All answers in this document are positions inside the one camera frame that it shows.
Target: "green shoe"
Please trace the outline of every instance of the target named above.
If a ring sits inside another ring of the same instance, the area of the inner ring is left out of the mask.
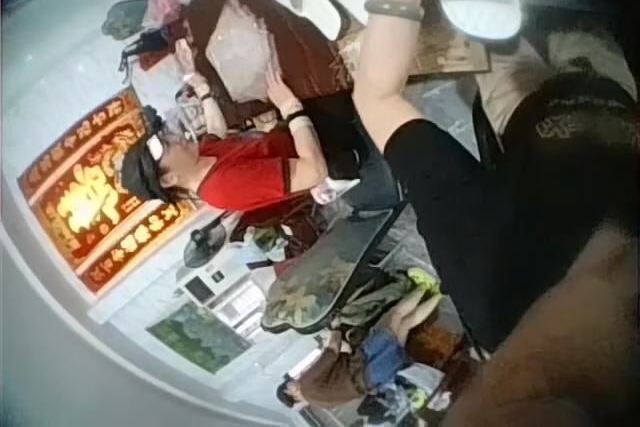
[[[411,393],[409,397],[409,404],[411,405],[411,411],[417,412],[424,407],[427,401],[427,393],[422,389],[416,389]]]
[[[413,280],[417,286],[424,287],[425,290],[431,294],[440,293],[440,283],[438,280],[420,267],[411,267],[407,270],[407,277]]]

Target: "pink cloth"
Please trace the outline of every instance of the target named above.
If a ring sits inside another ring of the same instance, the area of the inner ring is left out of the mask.
[[[182,6],[178,0],[149,0],[147,19],[167,25],[180,18]]]

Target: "bracelet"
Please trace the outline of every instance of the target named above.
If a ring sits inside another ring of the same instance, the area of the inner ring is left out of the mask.
[[[311,119],[306,115],[302,117],[296,117],[291,122],[289,122],[289,130],[292,134],[297,130],[303,129],[305,127],[313,127],[313,122],[311,122]]]
[[[401,0],[367,0],[364,10],[370,14],[386,15],[420,22],[424,17],[424,9],[419,5]]]
[[[304,111],[304,109],[302,109],[297,112],[294,112],[291,115],[288,115],[287,118],[284,119],[284,121],[286,122],[287,125],[289,125],[293,119],[297,119],[298,117],[306,117],[306,116],[307,116],[307,113]]]

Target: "gray bracelet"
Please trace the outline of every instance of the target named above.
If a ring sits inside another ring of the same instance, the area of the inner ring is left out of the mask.
[[[413,22],[420,22],[424,17],[424,9],[421,6],[401,0],[367,0],[364,10],[370,14],[399,17]]]

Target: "red shirt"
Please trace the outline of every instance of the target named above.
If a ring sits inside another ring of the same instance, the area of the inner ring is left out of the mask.
[[[289,159],[298,156],[286,132],[208,137],[200,143],[200,155],[217,159],[198,188],[200,198],[213,207],[247,212],[294,196],[289,192]]]

